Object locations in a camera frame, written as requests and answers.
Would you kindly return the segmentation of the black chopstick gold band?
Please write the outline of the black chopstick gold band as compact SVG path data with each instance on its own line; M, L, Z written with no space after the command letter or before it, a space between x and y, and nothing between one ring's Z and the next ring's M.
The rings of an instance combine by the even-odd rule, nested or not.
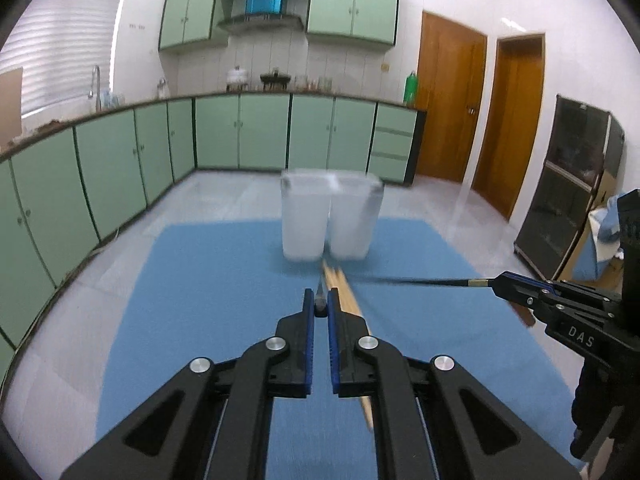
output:
M360 283L411 285L411 286L436 286L436 287L490 287L494 281L492 278L383 278L382 276L364 276L350 274L349 281Z

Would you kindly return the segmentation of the green lower kitchen cabinets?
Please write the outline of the green lower kitchen cabinets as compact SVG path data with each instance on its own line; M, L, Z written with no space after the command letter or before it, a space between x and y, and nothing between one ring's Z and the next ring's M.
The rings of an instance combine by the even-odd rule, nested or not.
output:
M128 105L1 155L1 365L88 260L198 170L367 171L409 185L427 114L354 96L231 92Z

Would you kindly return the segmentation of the black glass cabinet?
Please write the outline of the black glass cabinet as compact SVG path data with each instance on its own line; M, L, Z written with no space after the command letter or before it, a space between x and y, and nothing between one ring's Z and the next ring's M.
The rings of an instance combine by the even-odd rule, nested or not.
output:
M570 276L588 214L613 196L625 133L608 110L557 96L548 151L514 252L541 278Z

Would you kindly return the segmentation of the blue table mat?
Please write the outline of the blue table mat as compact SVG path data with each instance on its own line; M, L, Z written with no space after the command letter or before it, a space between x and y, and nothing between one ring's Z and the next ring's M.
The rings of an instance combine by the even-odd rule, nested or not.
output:
M427 223L382 219L346 276L470 278L472 266ZM104 436L192 359L222 362L271 336L319 281L317 263L285 259L277 221L168 226L128 301L103 378ZM451 356L560 454L570 452L573 393L533 335L486 288L349 281L370 332L402 354ZM271 479L372 479L374 441L357 400L331 388L328 331L314 326L314 379L304 400L273 407Z

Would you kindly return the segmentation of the wooden door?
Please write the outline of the wooden door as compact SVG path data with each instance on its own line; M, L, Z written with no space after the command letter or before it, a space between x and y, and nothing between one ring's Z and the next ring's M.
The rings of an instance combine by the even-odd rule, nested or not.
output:
M526 176L544 94L544 35L500 38L472 189L505 219Z
M422 13L416 107L426 111L416 171L462 182L482 102L487 37Z

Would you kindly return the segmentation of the white double utensil holder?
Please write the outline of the white double utensil holder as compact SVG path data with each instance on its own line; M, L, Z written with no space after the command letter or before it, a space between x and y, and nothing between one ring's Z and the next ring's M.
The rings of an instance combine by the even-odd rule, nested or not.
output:
M280 187L285 258L367 257L384 197L381 179L358 171L294 169L282 172Z

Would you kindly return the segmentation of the green bottle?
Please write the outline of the green bottle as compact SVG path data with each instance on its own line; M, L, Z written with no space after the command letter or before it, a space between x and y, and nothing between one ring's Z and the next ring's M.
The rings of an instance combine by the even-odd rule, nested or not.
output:
M418 92L418 76L416 76L416 72L411 72L406 78L404 96L402 97L405 106L414 107L416 92Z

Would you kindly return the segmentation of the black wok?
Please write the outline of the black wok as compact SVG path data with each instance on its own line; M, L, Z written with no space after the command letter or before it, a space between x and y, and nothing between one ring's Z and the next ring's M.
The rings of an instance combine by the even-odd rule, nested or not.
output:
M276 68L270 73L260 75L260 82L264 91L286 91L290 81L291 76L289 74L282 73Z

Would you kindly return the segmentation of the chrome sink faucet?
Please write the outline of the chrome sink faucet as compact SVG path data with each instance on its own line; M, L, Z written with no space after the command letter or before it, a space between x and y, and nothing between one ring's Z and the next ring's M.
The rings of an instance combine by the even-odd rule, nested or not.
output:
M91 84L90 84L90 90L88 93L88 99L93 102L94 111L96 113L99 113L99 111L102 110L101 67L99 65L95 65L92 68Z

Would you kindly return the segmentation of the white cooking pot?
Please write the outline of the white cooking pot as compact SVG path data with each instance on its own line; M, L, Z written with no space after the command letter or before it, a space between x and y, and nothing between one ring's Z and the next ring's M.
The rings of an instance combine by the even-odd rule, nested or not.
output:
M228 71L226 77L226 90L228 92L241 92L248 88L250 74L248 70L237 65Z

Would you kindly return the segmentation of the range hood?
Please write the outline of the range hood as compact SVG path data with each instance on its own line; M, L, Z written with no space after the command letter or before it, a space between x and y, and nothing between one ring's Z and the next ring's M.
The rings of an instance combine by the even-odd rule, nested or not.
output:
M232 16L218 23L218 28L231 36L241 36L250 32L264 32L273 29L289 29L302 32L305 27L299 15L286 13L253 13Z

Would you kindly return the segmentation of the cardboard panel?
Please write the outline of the cardboard panel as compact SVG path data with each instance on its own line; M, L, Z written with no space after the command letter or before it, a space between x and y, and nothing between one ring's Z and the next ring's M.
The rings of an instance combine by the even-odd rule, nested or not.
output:
M0 76L0 141L1 147L22 133L22 80L21 67L8 70Z

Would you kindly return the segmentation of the window blinds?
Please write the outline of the window blinds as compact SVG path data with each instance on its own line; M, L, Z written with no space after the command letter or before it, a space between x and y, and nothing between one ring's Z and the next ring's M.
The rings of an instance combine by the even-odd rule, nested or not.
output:
M21 112L88 96L95 68L110 76L120 0L32 0L1 50L1 70L23 71Z

